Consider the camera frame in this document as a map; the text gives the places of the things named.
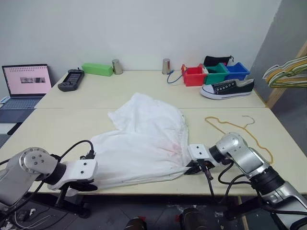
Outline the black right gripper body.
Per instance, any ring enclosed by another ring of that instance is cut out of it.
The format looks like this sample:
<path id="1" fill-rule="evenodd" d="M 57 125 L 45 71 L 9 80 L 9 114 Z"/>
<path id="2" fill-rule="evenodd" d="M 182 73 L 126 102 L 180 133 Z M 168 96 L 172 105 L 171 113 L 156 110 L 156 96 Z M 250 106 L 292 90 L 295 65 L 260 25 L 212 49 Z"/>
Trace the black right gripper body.
<path id="1" fill-rule="evenodd" d="M 214 168 L 215 166 L 210 161 L 206 161 L 203 159 L 196 160 L 192 166 L 192 174 L 199 173 L 202 171 L 204 174 L 211 174 L 210 169 Z"/>

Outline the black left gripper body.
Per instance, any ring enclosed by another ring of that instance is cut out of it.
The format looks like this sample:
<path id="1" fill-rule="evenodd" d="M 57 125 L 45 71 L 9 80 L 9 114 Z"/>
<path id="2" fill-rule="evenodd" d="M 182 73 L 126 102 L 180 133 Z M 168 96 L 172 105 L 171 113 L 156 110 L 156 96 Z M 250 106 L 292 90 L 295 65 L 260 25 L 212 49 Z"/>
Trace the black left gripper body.
<path id="1" fill-rule="evenodd" d="M 72 181 L 68 182 L 69 188 L 76 191 L 83 191 L 83 182 L 82 181 Z"/>

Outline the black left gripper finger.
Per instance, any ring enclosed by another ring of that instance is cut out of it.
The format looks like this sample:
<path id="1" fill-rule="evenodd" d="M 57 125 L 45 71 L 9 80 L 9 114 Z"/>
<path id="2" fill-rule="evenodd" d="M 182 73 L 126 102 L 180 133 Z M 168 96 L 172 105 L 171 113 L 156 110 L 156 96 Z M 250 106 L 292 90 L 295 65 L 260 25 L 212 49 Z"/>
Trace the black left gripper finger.
<path id="1" fill-rule="evenodd" d="M 82 183 L 80 187 L 81 192 L 91 192 L 97 190 L 97 186 L 89 183 Z"/>

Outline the white shorts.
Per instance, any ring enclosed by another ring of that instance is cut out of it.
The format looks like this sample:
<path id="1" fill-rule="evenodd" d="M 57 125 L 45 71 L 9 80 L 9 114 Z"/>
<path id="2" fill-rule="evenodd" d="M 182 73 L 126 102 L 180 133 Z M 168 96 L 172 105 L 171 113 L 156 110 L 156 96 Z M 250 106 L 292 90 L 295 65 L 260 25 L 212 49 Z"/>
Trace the white shorts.
<path id="1" fill-rule="evenodd" d="M 177 107 L 137 92 L 108 118 L 114 130 L 90 138 L 98 189 L 170 181 L 188 170 L 188 126 Z"/>

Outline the black table leg base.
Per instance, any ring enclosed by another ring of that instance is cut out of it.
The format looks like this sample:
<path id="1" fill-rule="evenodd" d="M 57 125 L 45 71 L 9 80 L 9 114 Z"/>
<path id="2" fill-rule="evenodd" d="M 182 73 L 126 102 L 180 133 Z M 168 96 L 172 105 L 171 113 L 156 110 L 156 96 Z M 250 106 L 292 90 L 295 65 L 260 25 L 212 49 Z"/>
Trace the black table leg base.
<path id="1" fill-rule="evenodd" d="M 65 196 L 69 189 L 68 185 L 65 185 L 61 190 L 58 196 L 53 194 L 43 194 L 43 193 L 27 193 L 24 196 L 24 199 L 29 201 L 54 208 L 66 213 L 77 215 L 82 219 L 89 218 L 91 211 L 88 208 L 84 207 L 84 204 L 75 204 L 70 201 L 65 200 Z"/>
<path id="2" fill-rule="evenodd" d="M 227 209 L 223 212 L 223 215 L 227 220 L 235 220 L 237 218 L 243 217 L 251 211 L 260 208 L 261 205 L 262 201 L 260 201 L 258 196 L 255 196 L 243 202 L 242 204 L 239 204 L 238 202 L 232 202 L 227 205 Z"/>

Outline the black canvas sneaker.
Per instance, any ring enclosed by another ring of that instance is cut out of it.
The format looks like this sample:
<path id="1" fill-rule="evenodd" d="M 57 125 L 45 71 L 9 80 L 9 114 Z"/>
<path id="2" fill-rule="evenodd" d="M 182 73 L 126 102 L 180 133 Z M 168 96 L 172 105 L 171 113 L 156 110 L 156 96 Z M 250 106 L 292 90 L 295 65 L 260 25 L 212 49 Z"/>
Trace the black canvas sneaker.
<path id="1" fill-rule="evenodd" d="M 250 95 L 254 88 L 254 79 L 230 79 L 215 84 L 202 85 L 200 94 L 213 100 Z"/>

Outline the red plastic bin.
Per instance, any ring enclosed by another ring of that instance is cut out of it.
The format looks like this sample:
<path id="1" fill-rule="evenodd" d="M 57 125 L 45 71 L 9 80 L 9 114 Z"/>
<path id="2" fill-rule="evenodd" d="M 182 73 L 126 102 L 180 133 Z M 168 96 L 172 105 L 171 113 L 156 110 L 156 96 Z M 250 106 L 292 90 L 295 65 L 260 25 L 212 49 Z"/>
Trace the red plastic bin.
<path id="1" fill-rule="evenodd" d="M 205 79 L 208 75 L 203 64 L 199 64 L 196 67 L 186 67 L 184 64 L 181 66 L 181 73 L 185 86 L 202 86 L 205 83 Z"/>

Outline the green plastic bin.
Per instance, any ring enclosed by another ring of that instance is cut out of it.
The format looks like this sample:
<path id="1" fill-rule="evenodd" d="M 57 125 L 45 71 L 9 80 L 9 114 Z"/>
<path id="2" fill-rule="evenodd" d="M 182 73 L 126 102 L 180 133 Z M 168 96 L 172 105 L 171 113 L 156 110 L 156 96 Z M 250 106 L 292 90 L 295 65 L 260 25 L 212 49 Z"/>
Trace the green plastic bin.
<path id="1" fill-rule="evenodd" d="M 203 82 L 206 85 L 222 82 L 229 74 L 228 69 L 223 63 L 218 63 L 216 66 L 203 65 L 203 67 L 208 71 L 208 74 L 204 78 Z"/>

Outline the wooden clothes rack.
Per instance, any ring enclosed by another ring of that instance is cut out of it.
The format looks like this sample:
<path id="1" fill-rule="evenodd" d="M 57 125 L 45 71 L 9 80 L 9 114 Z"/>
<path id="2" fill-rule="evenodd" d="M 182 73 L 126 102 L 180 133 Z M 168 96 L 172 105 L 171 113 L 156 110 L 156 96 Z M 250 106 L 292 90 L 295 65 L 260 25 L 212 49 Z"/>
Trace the wooden clothes rack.
<path id="1" fill-rule="evenodd" d="M 298 51 L 296 58 L 301 58 L 303 55 L 307 54 L 307 40 L 302 45 L 300 50 Z M 283 93 L 287 90 L 287 88 L 273 88 L 267 102 L 266 107 L 272 109 L 276 102 L 281 98 Z"/>

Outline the black handheld controller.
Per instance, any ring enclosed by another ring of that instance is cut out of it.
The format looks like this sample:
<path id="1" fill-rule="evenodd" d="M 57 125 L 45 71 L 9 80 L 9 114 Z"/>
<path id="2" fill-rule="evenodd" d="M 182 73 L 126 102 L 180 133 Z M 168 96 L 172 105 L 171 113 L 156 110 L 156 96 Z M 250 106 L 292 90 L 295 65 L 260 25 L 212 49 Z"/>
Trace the black handheld controller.
<path id="1" fill-rule="evenodd" d="M 68 75 L 62 83 L 58 84 L 58 89 L 62 92 L 71 92 L 78 89 L 84 77 L 84 71 L 81 69 L 70 69 Z"/>

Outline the steel cup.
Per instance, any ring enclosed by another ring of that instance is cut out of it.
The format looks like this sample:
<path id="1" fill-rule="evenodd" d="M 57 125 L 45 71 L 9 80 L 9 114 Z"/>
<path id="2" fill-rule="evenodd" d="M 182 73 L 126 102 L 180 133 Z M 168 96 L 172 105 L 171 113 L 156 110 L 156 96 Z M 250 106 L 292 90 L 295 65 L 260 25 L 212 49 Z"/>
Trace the steel cup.
<path id="1" fill-rule="evenodd" d="M 115 75 L 120 75 L 123 73 L 122 65 L 118 59 L 113 59 L 112 65 L 113 65 L 113 72 Z"/>
<path id="2" fill-rule="evenodd" d="M 162 74 L 168 75 L 170 74 L 171 69 L 170 69 L 170 59 L 169 58 L 164 58 L 163 59 L 163 66 L 162 66 Z"/>

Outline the open laptop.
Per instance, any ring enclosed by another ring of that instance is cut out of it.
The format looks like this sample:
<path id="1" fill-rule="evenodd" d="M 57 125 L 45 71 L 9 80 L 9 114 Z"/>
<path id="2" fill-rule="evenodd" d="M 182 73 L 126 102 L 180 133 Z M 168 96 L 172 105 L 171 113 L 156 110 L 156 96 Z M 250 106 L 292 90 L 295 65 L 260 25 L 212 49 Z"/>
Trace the open laptop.
<path id="1" fill-rule="evenodd" d="M 47 64 L 2 66 L 9 99 L 0 104 L 0 123 L 21 123 L 52 88 Z"/>

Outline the bundle of coloured hangers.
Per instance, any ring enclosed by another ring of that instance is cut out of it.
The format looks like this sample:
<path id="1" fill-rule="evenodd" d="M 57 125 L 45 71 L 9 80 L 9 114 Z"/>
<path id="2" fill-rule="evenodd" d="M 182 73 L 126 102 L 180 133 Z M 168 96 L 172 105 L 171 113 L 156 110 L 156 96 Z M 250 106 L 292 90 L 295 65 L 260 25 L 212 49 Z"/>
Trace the bundle of coloured hangers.
<path id="1" fill-rule="evenodd" d="M 307 55 L 303 56 L 303 57 L 299 57 L 299 58 L 293 59 L 293 60 L 289 60 L 289 61 L 287 61 L 286 63 L 284 63 L 281 66 L 279 66 L 279 65 L 272 66 L 263 74 L 262 78 L 264 80 L 266 80 L 268 78 L 268 76 L 271 73 L 273 73 L 274 71 L 276 71 L 276 70 L 284 70 L 284 69 L 286 69 L 288 67 L 293 66 L 294 64 L 301 63 L 301 62 L 306 61 L 306 60 L 307 60 Z"/>

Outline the green rectangular box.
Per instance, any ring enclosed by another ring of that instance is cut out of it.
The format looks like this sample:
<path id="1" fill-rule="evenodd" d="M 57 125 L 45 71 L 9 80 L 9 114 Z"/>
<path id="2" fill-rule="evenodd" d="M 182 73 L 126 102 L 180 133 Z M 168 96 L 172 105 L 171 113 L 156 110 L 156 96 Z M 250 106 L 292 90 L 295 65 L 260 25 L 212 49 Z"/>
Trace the green rectangular box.
<path id="1" fill-rule="evenodd" d="M 87 74 L 101 75 L 110 77 L 113 75 L 113 69 L 110 65 L 84 63 L 82 69 Z"/>

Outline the black drawstring pouch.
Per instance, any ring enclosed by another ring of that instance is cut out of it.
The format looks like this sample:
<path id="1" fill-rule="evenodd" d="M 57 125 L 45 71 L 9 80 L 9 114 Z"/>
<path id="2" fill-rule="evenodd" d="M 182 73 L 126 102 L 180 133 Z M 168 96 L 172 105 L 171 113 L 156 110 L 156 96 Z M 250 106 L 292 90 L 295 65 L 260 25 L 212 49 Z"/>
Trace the black drawstring pouch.
<path id="1" fill-rule="evenodd" d="M 219 63 L 224 64 L 225 66 L 228 65 L 230 60 L 234 60 L 233 56 L 227 56 L 227 57 L 212 57 L 212 56 L 206 56 L 203 62 L 203 65 L 205 67 L 214 67 L 218 65 Z"/>

